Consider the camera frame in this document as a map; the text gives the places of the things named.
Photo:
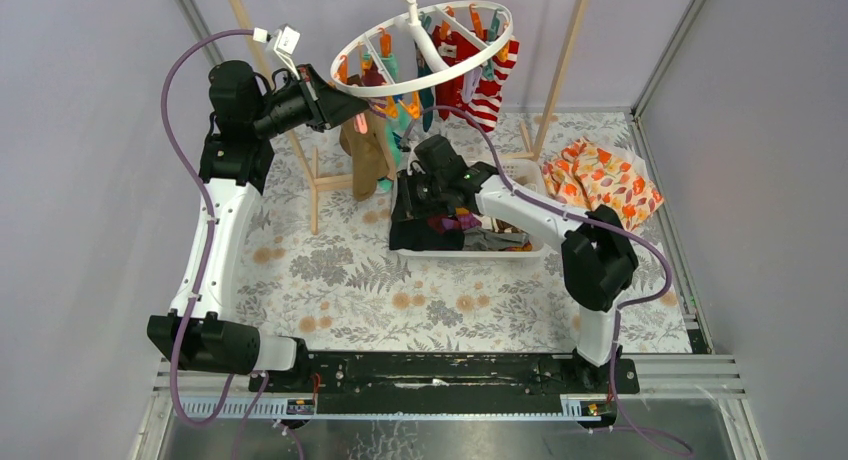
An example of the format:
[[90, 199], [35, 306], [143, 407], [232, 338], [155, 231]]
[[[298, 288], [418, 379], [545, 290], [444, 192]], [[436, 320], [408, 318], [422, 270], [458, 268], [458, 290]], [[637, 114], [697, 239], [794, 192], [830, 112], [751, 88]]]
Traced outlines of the brown ribbed sock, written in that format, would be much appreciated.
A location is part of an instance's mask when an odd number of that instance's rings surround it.
[[358, 114], [342, 124], [340, 145], [352, 160], [352, 194], [364, 201], [373, 195], [377, 180], [373, 170], [373, 145], [365, 114]]

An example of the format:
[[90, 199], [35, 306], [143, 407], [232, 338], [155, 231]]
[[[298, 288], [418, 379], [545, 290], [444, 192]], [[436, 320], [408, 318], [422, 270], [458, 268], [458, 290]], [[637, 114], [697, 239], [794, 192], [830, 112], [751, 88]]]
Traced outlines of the green and blue sock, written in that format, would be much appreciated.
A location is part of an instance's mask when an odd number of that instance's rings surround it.
[[[398, 78], [399, 68], [395, 55], [393, 53], [389, 53], [387, 55], [382, 55], [380, 59], [386, 71], [390, 75], [391, 79], [396, 80]], [[385, 133], [387, 138], [388, 149], [394, 161], [391, 170], [396, 172], [402, 160], [402, 152], [400, 149], [401, 136], [399, 134], [399, 131], [401, 129], [402, 115], [401, 112], [398, 110], [394, 98], [390, 98], [388, 108], [389, 112], [385, 115]]]

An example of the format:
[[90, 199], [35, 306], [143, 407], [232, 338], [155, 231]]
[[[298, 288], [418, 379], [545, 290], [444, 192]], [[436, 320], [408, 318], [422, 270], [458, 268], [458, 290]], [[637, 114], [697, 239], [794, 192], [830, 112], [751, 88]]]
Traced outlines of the white round clip hanger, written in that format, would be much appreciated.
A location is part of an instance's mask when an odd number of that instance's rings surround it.
[[[499, 3], [483, 0], [463, 0], [419, 6], [417, 0], [400, 1], [406, 7], [403, 13], [366, 30], [365, 33], [355, 37], [336, 55], [330, 66], [330, 79], [339, 90], [360, 98], [394, 97], [418, 92], [424, 88], [462, 77], [466, 73], [483, 66], [496, 57], [498, 53], [506, 51], [512, 40], [514, 30], [512, 12]], [[501, 29], [492, 40], [479, 38], [475, 31], [460, 23], [448, 13], [449, 8], [457, 10], [461, 7], [475, 7], [480, 11], [489, 11], [492, 18], [500, 22]], [[476, 52], [452, 66], [448, 65], [440, 55], [431, 34], [422, 23], [422, 17], [425, 15], [442, 21], [451, 32], [459, 34], [460, 37], [470, 43]], [[430, 67], [431, 73], [429, 75], [402, 82], [395, 81], [386, 69], [380, 53], [372, 42], [373, 37], [389, 27], [396, 28], [398, 32], [406, 34], [412, 39], [421, 52], [425, 63]], [[365, 54], [369, 55], [371, 63], [377, 67], [378, 73], [384, 78], [384, 84], [355, 86], [347, 84], [343, 79], [342, 67], [353, 60], [362, 59]]]

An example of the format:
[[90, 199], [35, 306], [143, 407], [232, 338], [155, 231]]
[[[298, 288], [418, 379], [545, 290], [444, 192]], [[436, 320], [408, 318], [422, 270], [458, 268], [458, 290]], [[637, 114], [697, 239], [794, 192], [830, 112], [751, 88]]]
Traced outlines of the dark navy sock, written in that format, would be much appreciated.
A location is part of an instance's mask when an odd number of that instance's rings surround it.
[[455, 216], [407, 219], [400, 204], [392, 211], [389, 231], [392, 251], [460, 251], [464, 244], [465, 233]]

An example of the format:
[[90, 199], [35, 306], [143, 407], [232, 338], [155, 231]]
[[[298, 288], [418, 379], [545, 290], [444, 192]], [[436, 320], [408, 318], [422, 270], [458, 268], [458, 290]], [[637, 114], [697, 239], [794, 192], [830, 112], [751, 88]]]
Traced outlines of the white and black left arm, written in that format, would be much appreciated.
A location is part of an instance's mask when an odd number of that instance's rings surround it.
[[368, 103], [330, 86], [309, 64], [276, 90], [244, 61], [213, 67], [209, 82], [213, 128], [194, 173], [202, 191], [192, 252], [168, 313], [149, 318], [147, 336], [179, 369], [271, 371], [296, 391], [310, 377], [305, 343], [236, 322], [236, 267], [273, 163], [272, 139], [302, 125], [334, 128]]

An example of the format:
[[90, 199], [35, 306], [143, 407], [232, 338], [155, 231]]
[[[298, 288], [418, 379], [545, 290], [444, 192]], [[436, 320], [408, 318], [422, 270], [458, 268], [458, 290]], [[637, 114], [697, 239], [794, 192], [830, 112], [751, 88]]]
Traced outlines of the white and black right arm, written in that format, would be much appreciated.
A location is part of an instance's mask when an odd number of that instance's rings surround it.
[[502, 220], [559, 252], [565, 289], [582, 319], [573, 376], [583, 390], [601, 390], [614, 373], [615, 309], [639, 265], [616, 213], [602, 206], [581, 214], [518, 184], [498, 158], [471, 162], [447, 138], [430, 137], [398, 174], [392, 219], [426, 220], [459, 208]]

